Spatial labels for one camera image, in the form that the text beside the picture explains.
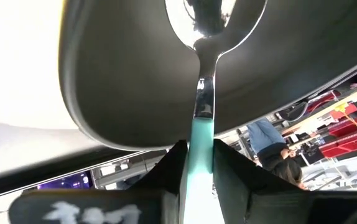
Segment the spoon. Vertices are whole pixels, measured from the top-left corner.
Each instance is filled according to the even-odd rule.
[[[208,209],[202,212],[200,208],[207,208],[205,200],[211,195],[213,183],[216,63],[249,37],[266,3],[267,0],[165,0],[174,32],[200,60],[188,152],[184,223],[206,223],[205,217],[210,217]]]

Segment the metal spoon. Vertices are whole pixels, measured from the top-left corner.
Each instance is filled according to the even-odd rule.
[[[266,3],[267,0],[165,0],[177,37],[194,50],[200,60],[188,152],[185,223],[206,223],[204,218],[208,216],[200,208],[205,208],[213,182],[216,63],[250,35]]]

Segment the dark hair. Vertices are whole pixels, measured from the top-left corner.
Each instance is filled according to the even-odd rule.
[[[303,177],[302,168],[294,159],[286,159],[276,165],[271,172],[294,185],[299,184]]]

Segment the teal handle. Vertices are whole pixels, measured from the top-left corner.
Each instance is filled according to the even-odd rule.
[[[190,149],[188,152],[187,195],[185,200],[184,224],[207,223],[211,217],[206,204],[212,198],[213,184],[213,135],[215,121],[194,118]]]

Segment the spoon handle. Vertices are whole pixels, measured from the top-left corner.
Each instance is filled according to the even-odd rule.
[[[211,118],[192,120],[184,223],[205,223],[205,218],[210,216],[200,208],[211,200],[214,129]]]

